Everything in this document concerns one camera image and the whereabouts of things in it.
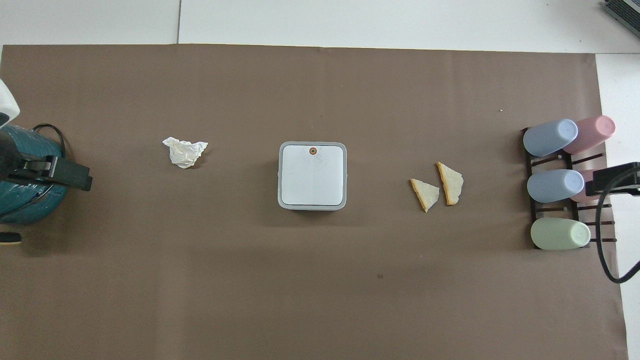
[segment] crumpled paper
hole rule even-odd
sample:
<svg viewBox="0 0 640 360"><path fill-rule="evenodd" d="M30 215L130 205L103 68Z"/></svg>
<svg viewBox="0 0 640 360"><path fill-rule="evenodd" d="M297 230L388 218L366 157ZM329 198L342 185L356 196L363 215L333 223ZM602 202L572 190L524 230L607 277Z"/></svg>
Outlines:
<svg viewBox="0 0 640 360"><path fill-rule="evenodd" d="M171 163L176 164L181 168L193 166L209 144L207 142L191 143L180 141L170 136L164 139L162 143L169 146L169 158L171 159Z"/></svg>

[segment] cup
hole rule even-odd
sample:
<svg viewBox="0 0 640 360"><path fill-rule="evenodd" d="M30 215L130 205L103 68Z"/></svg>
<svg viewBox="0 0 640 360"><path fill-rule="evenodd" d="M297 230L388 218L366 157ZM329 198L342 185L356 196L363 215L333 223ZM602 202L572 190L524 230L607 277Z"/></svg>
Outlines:
<svg viewBox="0 0 640 360"><path fill-rule="evenodd" d="M579 193L584 179L579 172L568 169L549 170L533 174L527 181L527 191L535 201L554 202Z"/></svg>
<svg viewBox="0 0 640 360"><path fill-rule="evenodd" d="M583 119L575 124L578 126L578 136L563 147L569 154L577 154L600 145L616 131L616 124L604 115Z"/></svg>
<svg viewBox="0 0 640 360"><path fill-rule="evenodd" d="M597 169L591 169L591 170L580 170L578 171L580 173L580 175L582 175L582 178L584 179L584 183L585 183L585 187L582 188L582 190L580 190L579 193L575 194L574 196L571 197L571 200L575 201L575 202L589 202L589 201L597 201L598 198L600 196L587 196L587 194L585 193L586 191L586 183L587 181L591 181L593 180L593 172L596 171Z"/></svg>
<svg viewBox="0 0 640 360"><path fill-rule="evenodd" d="M543 250L570 250L589 243L591 231L567 218L539 218L531 226L531 240Z"/></svg>
<svg viewBox="0 0 640 360"><path fill-rule="evenodd" d="M533 156L546 156L569 145L578 136L578 127L570 119L534 126L524 133L525 149Z"/></svg>

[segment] triangular bread piece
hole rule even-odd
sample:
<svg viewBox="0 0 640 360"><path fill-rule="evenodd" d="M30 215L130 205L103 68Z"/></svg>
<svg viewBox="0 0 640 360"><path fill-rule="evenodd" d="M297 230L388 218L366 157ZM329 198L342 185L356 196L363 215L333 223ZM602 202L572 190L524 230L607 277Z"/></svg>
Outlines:
<svg viewBox="0 0 640 360"><path fill-rule="evenodd" d="M429 208L433 206L433 204L438 202L438 197L440 196L440 189L433 185L423 183L420 180L410 179L410 181L411 181L411 186L415 191L415 194L418 195L418 200L420 200L420 205L422 205L422 208L426 213L427 210L429 210Z"/></svg>
<svg viewBox="0 0 640 360"><path fill-rule="evenodd" d="M444 187L444 195L447 198L447 205L455 205L458 203L460 193L462 192L462 183L464 182L462 174L452 170L439 161L437 165Z"/></svg>

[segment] brown tablecloth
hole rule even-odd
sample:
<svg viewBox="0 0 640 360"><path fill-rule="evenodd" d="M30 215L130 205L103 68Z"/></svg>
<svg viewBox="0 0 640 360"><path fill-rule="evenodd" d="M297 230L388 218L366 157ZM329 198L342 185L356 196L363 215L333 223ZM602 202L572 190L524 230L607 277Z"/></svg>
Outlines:
<svg viewBox="0 0 640 360"><path fill-rule="evenodd" d="M14 124L57 125L94 177L0 249L2 359L627 358L595 247L528 236L520 130L600 113L592 54L56 45L2 59ZM168 136L209 147L183 170ZM344 209L278 207L288 140L345 144ZM425 214L408 179L440 186L436 161L465 184Z"/></svg>

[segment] white table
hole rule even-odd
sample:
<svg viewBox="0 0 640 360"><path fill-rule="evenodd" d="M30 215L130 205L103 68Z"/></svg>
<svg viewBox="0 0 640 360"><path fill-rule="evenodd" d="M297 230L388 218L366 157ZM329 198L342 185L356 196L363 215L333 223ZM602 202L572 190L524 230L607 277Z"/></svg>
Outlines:
<svg viewBox="0 0 640 360"><path fill-rule="evenodd" d="M595 0L0 0L3 44L259 44L596 53L610 165L640 161L640 38ZM640 259L640 201L612 197L618 262ZM640 360L640 277L621 286Z"/></svg>

